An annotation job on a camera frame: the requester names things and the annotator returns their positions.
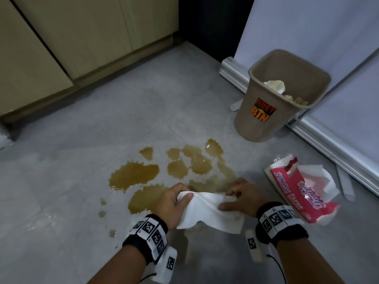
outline wooden cabinet door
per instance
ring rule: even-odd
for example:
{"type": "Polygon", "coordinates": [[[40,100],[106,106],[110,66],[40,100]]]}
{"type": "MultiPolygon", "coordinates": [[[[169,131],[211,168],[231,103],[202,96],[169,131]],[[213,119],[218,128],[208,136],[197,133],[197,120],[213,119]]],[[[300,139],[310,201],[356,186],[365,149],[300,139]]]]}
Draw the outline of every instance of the wooden cabinet door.
{"type": "Polygon", "coordinates": [[[120,0],[133,50],[179,30],[178,0],[120,0]]]}
{"type": "Polygon", "coordinates": [[[76,79],[132,51],[119,0],[14,0],[76,79]]]}
{"type": "Polygon", "coordinates": [[[0,115],[73,86],[9,0],[0,0],[0,115]]]}

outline trash can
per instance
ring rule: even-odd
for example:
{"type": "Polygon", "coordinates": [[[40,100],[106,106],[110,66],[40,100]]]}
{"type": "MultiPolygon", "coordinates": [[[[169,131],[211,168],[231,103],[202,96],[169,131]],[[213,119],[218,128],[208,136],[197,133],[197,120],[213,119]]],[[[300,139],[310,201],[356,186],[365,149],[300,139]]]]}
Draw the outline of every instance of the trash can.
{"type": "Polygon", "coordinates": [[[234,126],[238,133],[253,142],[268,140],[295,114],[313,107],[330,82],[330,75],[310,62],[284,50],[274,50],[257,61],[249,70],[250,82],[234,126]],[[281,80],[283,95],[263,82],[281,80]],[[291,95],[308,101],[299,105],[284,97],[291,95]]]}

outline person's left hand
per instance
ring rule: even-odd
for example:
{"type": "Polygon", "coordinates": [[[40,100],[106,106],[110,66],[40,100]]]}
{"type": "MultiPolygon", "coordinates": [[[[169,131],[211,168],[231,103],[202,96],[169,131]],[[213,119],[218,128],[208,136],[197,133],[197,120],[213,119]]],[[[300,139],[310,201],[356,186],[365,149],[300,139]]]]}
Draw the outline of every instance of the person's left hand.
{"type": "Polygon", "coordinates": [[[159,199],[155,209],[152,211],[167,224],[169,230],[175,229],[178,226],[182,219],[184,209],[193,197],[193,193],[188,193],[177,202],[176,199],[181,191],[189,191],[189,188],[183,183],[177,183],[166,190],[159,199]]]}

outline dustbin sticker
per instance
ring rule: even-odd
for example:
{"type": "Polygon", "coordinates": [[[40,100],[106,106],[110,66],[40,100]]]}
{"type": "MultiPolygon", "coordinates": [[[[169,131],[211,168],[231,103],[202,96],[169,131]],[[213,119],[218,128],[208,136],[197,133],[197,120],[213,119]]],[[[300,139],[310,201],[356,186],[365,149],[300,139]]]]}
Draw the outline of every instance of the dustbin sticker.
{"type": "Polygon", "coordinates": [[[265,123],[274,111],[276,111],[276,108],[258,98],[250,113],[265,123]]]}

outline pink paper towel package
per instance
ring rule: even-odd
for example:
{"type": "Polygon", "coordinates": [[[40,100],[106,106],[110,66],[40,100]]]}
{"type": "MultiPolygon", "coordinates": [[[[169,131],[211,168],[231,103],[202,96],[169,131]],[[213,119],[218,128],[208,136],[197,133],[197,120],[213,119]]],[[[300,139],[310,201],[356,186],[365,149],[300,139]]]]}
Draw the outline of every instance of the pink paper towel package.
{"type": "Polygon", "coordinates": [[[322,165],[301,165],[290,154],[267,167],[265,173],[306,222],[326,225],[336,215],[339,205],[331,200],[339,190],[322,165]]]}

